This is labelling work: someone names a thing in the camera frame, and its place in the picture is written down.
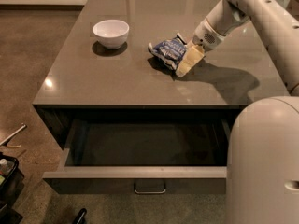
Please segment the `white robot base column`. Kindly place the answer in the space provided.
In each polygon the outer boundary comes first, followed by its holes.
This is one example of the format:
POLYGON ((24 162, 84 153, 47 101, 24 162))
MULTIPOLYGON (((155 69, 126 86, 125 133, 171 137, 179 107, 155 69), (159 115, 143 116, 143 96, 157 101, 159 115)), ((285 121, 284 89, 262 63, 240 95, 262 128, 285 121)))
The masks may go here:
POLYGON ((227 224, 299 224, 299 98, 262 99, 231 131, 227 224))

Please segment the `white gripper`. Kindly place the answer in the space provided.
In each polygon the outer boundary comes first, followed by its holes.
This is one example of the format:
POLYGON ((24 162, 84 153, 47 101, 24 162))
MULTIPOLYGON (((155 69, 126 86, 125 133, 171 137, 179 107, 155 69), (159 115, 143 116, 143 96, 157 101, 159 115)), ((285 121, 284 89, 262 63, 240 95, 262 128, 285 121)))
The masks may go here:
POLYGON ((204 58, 205 52, 216 48, 224 39, 225 36, 213 28, 208 19, 201 21, 193 33, 192 42, 195 45, 187 48, 178 64, 176 75, 184 77, 204 58))

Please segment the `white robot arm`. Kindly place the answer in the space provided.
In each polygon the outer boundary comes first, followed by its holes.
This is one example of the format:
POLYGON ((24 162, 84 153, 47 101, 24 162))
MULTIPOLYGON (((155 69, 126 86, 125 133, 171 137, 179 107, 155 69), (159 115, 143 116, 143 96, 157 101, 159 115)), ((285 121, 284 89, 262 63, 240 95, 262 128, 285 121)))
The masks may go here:
POLYGON ((197 26, 178 65, 185 76, 225 37, 251 21, 289 94, 299 95, 298 21, 276 0, 220 0, 197 26))

